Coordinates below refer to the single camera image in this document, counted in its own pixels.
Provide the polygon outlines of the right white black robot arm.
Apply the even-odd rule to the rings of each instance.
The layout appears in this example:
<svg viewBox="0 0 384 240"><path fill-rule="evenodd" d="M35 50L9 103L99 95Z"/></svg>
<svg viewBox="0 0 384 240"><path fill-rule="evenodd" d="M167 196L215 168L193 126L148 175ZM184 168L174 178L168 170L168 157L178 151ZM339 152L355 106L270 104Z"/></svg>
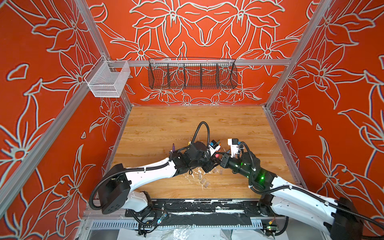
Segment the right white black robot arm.
<svg viewBox="0 0 384 240"><path fill-rule="evenodd" d="M253 153L245 152L240 159L223 153L221 167L246 177L249 188L267 201L260 210L273 212L312 226L332 240L382 240L383 236L365 236L364 222L383 229L384 225L361 215L354 204L340 197L312 193L289 183L276 174L261 168Z"/></svg>

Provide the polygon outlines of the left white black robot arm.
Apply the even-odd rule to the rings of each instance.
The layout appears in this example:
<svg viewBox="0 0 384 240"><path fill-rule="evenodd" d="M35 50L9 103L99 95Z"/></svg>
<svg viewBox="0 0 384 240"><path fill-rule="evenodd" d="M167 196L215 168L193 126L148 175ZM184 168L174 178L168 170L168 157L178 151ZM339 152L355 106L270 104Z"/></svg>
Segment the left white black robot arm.
<svg viewBox="0 0 384 240"><path fill-rule="evenodd" d="M161 180L183 175L195 168L206 173L215 168L212 157L220 150L219 142L211 141L206 146L202 142L171 151L170 155L153 164L136 168L125 168L122 164L112 167L91 192L89 206L108 215L119 209L141 212L151 204L146 192L136 189Z"/></svg>

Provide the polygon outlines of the white mesh basket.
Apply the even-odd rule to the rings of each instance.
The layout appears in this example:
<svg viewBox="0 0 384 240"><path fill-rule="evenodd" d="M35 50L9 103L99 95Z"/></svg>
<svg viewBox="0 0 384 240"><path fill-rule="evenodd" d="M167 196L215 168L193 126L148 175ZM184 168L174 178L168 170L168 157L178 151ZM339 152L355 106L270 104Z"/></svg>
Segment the white mesh basket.
<svg viewBox="0 0 384 240"><path fill-rule="evenodd" d="M115 67L113 61L101 56L85 76L88 88L96 98L119 98L131 75L128 61Z"/></svg>

